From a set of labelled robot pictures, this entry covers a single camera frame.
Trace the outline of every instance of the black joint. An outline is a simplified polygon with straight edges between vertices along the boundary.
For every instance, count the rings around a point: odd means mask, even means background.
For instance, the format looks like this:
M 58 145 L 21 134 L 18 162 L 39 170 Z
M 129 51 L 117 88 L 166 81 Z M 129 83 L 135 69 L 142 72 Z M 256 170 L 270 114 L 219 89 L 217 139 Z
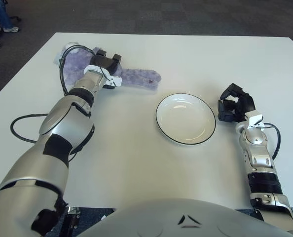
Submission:
M 251 193 L 283 194 L 280 182 L 273 173 L 248 174 Z
M 55 211 L 49 209 L 43 209 L 35 218 L 32 223 L 31 229 L 36 231 L 41 236 L 45 236 L 46 233 L 52 230 L 53 227 L 58 223 L 60 216 L 64 213 L 67 203 L 62 199 L 61 191 L 54 185 L 37 180 L 36 186 L 43 187 L 55 192 L 58 198 L 54 204 Z
M 82 98 L 83 100 L 85 100 L 89 104 L 90 107 L 92 107 L 92 105 L 94 103 L 93 94 L 90 91 L 83 89 L 83 88 L 73 88 L 72 90 L 70 90 L 68 92 L 67 95 L 75 95 L 75 96 Z
M 59 218 L 60 216 L 55 211 L 44 209 L 36 217 L 31 229 L 45 236 L 58 223 Z
M 69 167 L 68 160 L 71 149 L 70 142 L 57 134 L 52 134 L 44 145 L 43 154 L 58 158 Z

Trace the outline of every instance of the white table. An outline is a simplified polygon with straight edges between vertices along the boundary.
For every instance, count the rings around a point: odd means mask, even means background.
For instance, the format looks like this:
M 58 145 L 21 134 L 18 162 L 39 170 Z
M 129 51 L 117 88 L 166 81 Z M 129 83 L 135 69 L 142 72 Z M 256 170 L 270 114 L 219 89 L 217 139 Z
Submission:
M 93 107 L 95 134 L 70 163 L 65 201 L 71 206 L 123 207 L 151 198 L 193 198 L 230 208 L 251 208 L 242 151 L 234 123 L 219 122 L 196 146 L 177 145 L 155 122 L 167 95 L 202 98 L 217 116 L 217 100 L 232 83 L 250 93 L 264 121 L 282 134 L 275 159 L 284 194 L 293 206 L 293 42 L 289 38 L 148 36 L 56 33 L 0 92 L 0 181 L 30 146 L 9 125 L 18 116 L 47 113 L 63 96 L 53 59 L 77 41 L 122 55 L 124 68 L 154 69 L 157 92 L 121 87 L 102 90 Z M 41 118 L 15 129 L 37 138 Z M 275 131 L 266 131 L 269 151 Z

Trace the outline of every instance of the white plate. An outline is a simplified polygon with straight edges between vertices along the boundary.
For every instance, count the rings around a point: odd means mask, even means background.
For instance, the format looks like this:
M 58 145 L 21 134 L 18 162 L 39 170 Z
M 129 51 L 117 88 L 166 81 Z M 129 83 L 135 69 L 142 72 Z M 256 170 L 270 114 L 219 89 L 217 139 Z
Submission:
M 173 94 L 164 98 L 157 106 L 156 121 L 166 136 L 188 145 L 207 141 L 216 127 L 210 107 L 189 94 Z

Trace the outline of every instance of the metal bracket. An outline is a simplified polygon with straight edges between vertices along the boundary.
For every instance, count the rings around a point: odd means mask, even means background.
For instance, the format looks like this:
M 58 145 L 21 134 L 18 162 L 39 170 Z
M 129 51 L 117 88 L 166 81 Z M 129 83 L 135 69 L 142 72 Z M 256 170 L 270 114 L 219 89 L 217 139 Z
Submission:
M 106 83 L 105 83 L 105 85 L 107 85 L 107 86 L 116 86 L 116 87 L 121 86 L 122 78 L 121 77 L 111 76 L 109 74 L 108 70 L 106 70 L 105 68 L 95 66 L 95 65 L 88 65 L 84 69 L 84 74 L 87 73 L 88 71 L 95 71 L 95 72 L 97 72 L 99 74 L 103 74 L 104 77 L 106 77 L 106 79 L 107 79 Z

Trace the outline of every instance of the gray carpet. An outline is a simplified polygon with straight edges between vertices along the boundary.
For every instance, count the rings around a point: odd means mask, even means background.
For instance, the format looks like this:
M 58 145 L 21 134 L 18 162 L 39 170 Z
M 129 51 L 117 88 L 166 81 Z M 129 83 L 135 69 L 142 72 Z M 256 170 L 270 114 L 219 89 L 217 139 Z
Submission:
M 55 32 L 278 36 L 293 0 L 9 0 L 19 33 L 0 36 L 0 90 Z

